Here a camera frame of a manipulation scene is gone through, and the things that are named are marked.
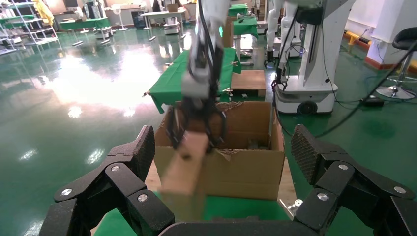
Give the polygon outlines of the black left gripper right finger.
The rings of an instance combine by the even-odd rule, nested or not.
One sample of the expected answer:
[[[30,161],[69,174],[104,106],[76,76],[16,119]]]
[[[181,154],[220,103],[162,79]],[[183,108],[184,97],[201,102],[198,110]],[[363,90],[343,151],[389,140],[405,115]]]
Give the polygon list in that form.
[[[291,153],[312,190],[294,220],[322,236],[344,207],[376,236],[417,233],[416,194],[361,166],[339,145],[315,138],[302,124],[291,137]]]

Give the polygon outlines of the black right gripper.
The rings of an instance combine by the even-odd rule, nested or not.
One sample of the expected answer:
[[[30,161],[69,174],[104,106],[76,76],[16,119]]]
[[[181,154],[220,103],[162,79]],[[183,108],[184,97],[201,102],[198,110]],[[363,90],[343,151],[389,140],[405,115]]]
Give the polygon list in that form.
[[[213,135],[209,120],[212,117],[219,117],[221,129],[218,137]],[[221,111],[213,99],[199,99],[184,96],[180,107],[171,107],[168,111],[166,133],[173,148],[178,149],[185,130],[186,118],[204,121],[205,134],[208,137],[208,147],[206,153],[210,153],[219,143],[224,142],[227,128],[226,114]]]

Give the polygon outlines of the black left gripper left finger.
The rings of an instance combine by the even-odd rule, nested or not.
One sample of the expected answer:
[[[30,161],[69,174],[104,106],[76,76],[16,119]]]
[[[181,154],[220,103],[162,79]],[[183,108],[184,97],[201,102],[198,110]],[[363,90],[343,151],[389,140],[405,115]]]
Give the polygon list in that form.
[[[117,209],[138,236],[157,236],[175,223],[169,208],[145,184],[155,155],[152,126],[115,146],[94,170],[61,187],[40,229],[42,236],[89,236]]]

